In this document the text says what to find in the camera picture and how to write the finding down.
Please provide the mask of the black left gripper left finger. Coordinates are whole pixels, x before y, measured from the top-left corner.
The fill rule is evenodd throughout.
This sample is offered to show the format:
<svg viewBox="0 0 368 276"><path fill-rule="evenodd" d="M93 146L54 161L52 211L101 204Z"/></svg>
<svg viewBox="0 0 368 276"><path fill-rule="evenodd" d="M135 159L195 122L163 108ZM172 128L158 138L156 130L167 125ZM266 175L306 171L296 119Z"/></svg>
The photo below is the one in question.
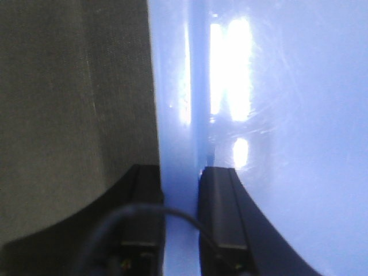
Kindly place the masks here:
<svg viewBox="0 0 368 276"><path fill-rule="evenodd" d="M161 275L164 217L156 165L132 166L91 204L1 249L2 275Z"/></svg>

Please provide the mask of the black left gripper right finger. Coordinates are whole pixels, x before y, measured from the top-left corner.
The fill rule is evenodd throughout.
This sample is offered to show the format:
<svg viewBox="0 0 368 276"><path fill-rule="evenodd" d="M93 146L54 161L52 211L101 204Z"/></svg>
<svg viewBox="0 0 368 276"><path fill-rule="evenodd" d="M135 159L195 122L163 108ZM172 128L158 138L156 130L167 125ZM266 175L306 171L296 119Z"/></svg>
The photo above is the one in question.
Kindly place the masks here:
<svg viewBox="0 0 368 276"><path fill-rule="evenodd" d="M202 275L318 275L260 211L232 168L206 167L199 181Z"/></svg>

